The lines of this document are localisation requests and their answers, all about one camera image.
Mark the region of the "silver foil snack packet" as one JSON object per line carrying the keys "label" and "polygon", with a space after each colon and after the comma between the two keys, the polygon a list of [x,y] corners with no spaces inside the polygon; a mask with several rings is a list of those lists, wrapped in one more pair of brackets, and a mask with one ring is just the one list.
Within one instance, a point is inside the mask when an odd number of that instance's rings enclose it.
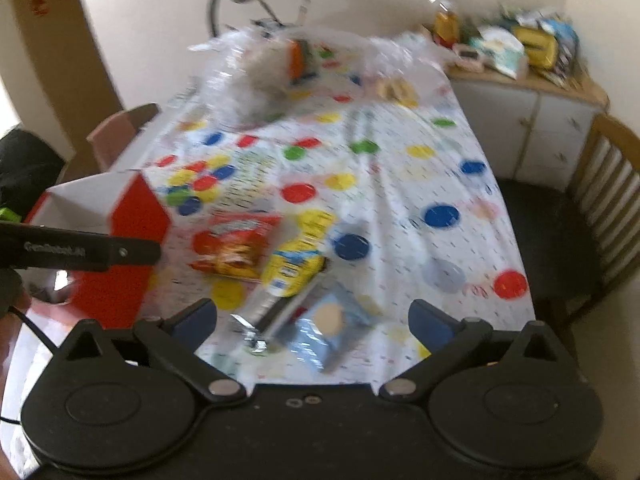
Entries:
{"label": "silver foil snack packet", "polygon": [[328,259],[321,272],[316,274],[304,289],[290,298],[270,295],[260,283],[253,289],[242,307],[232,313],[231,318],[241,327],[243,342],[250,352],[261,354],[271,346],[274,338],[285,326],[312,290],[326,277]]}

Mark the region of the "right wooden chair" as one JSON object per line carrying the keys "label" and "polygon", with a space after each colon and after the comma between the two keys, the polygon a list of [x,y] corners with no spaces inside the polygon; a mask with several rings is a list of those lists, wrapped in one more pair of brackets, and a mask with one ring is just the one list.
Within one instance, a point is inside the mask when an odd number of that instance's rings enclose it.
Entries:
{"label": "right wooden chair", "polygon": [[639,137],[593,119],[563,191],[502,179],[537,318],[570,326],[639,270]]}

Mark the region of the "yellow minion snack packet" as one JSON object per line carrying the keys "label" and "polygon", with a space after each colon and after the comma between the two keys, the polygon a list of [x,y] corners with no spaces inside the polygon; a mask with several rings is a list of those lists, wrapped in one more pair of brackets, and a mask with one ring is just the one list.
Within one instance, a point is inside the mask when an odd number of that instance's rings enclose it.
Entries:
{"label": "yellow minion snack packet", "polygon": [[323,244],[336,217],[332,212],[308,209],[296,219],[298,233],[281,244],[262,272],[262,286],[277,298],[298,295],[326,264]]}

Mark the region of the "clear plastic bag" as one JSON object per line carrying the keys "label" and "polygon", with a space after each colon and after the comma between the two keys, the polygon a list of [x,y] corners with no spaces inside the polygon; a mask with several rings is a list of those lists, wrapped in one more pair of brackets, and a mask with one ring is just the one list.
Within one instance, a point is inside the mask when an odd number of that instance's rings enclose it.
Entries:
{"label": "clear plastic bag", "polygon": [[246,130],[363,97],[367,40],[325,27],[225,32],[189,51],[198,100],[216,125]]}

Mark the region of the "white side cabinet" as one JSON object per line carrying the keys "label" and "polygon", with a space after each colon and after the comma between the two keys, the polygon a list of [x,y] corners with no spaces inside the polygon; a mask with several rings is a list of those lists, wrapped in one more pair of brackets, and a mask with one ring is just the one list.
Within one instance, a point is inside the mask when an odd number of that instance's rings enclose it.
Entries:
{"label": "white side cabinet", "polygon": [[587,75],[566,89],[533,73],[514,80],[493,70],[450,67],[448,77],[494,175],[561,192],[577,168],[593,118],[610,106]]}

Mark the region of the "left wooden chair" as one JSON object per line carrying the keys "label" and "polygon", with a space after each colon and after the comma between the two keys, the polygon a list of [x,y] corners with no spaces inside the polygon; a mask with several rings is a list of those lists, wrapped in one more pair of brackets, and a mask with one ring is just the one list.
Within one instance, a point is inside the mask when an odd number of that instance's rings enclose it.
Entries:
{"label": "left wooden chair", "polygon": [[87,141],[99,170],[109,170],[143,126],[159,112],[160,107],[156,103],[146,103],[132,110],[117,112],[97,125],[87,136]]}

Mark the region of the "balloon print tablecloth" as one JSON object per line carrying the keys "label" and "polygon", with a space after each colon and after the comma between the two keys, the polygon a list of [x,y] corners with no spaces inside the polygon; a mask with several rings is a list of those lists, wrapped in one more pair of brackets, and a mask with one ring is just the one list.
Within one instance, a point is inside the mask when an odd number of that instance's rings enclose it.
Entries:
{"label": "balloon print tablecloth", "polygon": [[[520,330],[532,296],[497,180],[451,84],[425,41],[382,44],[386,70],[405,75],[418,99],[403,106],[370,89],[313,113],[242,132],[219,129],[198,94],[176,96],[130,144],[118,169],[139,169],[167,207],[172,228],[142,311],[169,316],[202,297],[218,324],[198,355],[244,385],[380,386],[430,353],[409,330],[414,300],[457,320]],[[250,284],[190,268],[192,237],[216,211],[280,214],[274,244],[296,237],[308,209],[336,217],[324,240],[329,273],[266,352],[250,352],[231,315]],[[334,283],[376,317],[328,372],[288,350],[295,321]]]}

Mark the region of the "red white cardboard box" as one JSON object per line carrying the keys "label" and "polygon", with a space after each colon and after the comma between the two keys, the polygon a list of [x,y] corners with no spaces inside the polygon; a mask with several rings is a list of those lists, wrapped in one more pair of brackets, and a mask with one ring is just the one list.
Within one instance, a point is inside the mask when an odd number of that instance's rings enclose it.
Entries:
{"label": "red white cardboard box", "polygon": [[171,225],[140,171],[55,185],[28,225],[18,251],[26,266],[70,272],[74,309],[105,328],[132,325]]}

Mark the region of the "clutter on cabinet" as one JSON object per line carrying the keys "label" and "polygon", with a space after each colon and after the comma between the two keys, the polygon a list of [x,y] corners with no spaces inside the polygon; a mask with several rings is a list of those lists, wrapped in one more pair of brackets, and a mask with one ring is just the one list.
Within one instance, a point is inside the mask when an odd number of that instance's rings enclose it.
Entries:
{"label": "clutter on cabinet", "polygon": [[579,37],[568,16],[553,6],[502,4],[486,16],[462,15],[449,0],[426,0],[433,8],[431,40],[454,51],[468,72],[489,68],[519,80],[533,72],[560,88],[575,83]]}

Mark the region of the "light blue snack packet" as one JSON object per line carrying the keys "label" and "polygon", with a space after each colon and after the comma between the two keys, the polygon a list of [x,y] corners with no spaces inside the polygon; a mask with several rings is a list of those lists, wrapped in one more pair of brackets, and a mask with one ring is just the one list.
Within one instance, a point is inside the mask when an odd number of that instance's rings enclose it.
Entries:
{"label": "light blue snack packet", "polygon": [[328,372],[375,323],[373,314],[334,283],[295,321],[288,350],[318,372]]}

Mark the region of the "wooden chair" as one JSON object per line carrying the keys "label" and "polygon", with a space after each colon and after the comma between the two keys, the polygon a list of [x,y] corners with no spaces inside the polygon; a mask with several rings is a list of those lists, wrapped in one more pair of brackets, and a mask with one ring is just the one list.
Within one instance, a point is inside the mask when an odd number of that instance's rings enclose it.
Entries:
{"label": "wooden chair", "polygon": [[160,107],[156,103],[146,103],[132,110],[117,112],[97,125],[87,136],[87,141],[99,170],[109,170],[143,126],[159,112]]}
{"label": "wooden chair", "polygon": [[639,270],[639,137],[593,119],[563,191],[502,179],[537,318],[570,326]]}

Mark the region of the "red lion snack bag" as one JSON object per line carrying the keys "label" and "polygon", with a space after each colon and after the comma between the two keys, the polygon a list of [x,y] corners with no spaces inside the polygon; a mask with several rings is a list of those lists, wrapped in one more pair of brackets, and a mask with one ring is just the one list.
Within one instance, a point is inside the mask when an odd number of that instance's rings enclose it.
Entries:
{"label": "red lion snack bag", "polygon": [[206,228],[192,237],[191,269],[255,281],[282,217],[269,212],[216,211]]}

